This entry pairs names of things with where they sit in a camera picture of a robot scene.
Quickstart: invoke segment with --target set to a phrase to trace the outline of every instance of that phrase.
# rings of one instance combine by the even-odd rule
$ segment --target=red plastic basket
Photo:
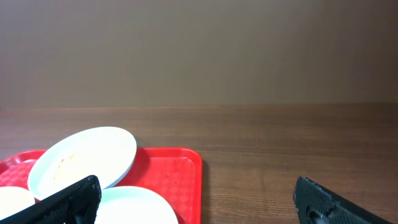
[[[0,162],[0,187],[27,189],[27,178],[44,149],[16,154]],[[139,148],[131,170],[117,186],[140,186],[161,195],[177,215],[179,224],[199,224],[202,160],[192,149]]]

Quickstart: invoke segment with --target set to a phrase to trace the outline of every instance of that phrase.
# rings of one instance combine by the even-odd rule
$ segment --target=tray
[[[22,152],[0,162],[0,187],[27,189],[29,171],[45,150]],[[137,149],[131,170],[117,186],[139,186],[161,195],[178,218],[179,224],[200,224],[200,155],[181,147]]]

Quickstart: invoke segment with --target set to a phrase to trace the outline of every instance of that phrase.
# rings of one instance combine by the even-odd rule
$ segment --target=wooden table
[[[398,223],[398,105],[2,110],[0,159],[96,126],[197,150],[202,223],[298,223],[300,175]]]

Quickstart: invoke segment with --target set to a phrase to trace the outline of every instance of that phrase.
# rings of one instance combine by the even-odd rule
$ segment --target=white bowl
[[[102,191],[95,224],[178,224],[162,196],[142,187],[113,187]]]
[[[22,187],[0,187],[0,220],[35,204],[35,198]]]
[[[88,129],[56,143],[35,163],[27,180],[35,198],[48,196],[95,175],[101,189],[115,186],[129,171],[136,156],[136,140],[115,127]]]

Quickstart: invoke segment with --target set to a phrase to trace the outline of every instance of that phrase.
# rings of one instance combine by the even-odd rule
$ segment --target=plain background
[[[398,101],[398,1],[2,0],[0,107]]]

